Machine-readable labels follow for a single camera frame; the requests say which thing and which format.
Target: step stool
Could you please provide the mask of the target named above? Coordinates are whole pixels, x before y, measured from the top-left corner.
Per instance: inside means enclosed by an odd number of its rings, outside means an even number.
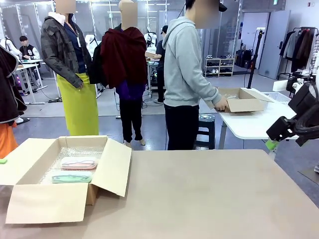
[[[207,128],[208,131],[198,131],[197,135],[208,135],[208,142],[196,141],[195,147],[215,149],[215,116],[213,114],[199,114],[199,127]]]

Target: camouflage jacket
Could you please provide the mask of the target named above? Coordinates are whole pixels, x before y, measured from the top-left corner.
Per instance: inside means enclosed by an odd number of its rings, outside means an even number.
[[[79,34],[86,73],[88,74],[92,59],[86,48],[81,29],[75,23],[73,24]],[[41,49],[43,60],[48,67],[65,78],[75,88],[79,88],[82,85],[83,81],[76,75],[76,73],[79,73],[79,65],[72,42],[69,40],[62,23],[58,22],[54,17],[46,17],[42,25]]]

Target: man in gray hoodie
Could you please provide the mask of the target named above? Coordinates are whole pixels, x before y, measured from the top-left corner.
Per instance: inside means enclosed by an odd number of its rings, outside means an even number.
[[[219,0],[186,0],[186,14],[172,20],[163,41],[165,119],[168,150],[192,150],[199,125],[199,100],[212,101],[225,110],[227,100],[202,75],[201,46],[196,24],[227,8]]]

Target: gray door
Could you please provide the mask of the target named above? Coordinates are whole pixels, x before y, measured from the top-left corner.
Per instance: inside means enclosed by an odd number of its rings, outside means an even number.
[[[281,45],[288,30],[290,11],[273,11],[270,14],[259,75],[276,79],[281,56]]]

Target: man in varsity jacket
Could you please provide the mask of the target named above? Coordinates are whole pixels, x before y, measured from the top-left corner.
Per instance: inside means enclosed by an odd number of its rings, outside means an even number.
[[[28,38],[26,36],[20,37],[20,42],[22,47],[20,47],[20,52],[22,53],[23,60],[39,60],[40,54],[38,50],[29,44]]]

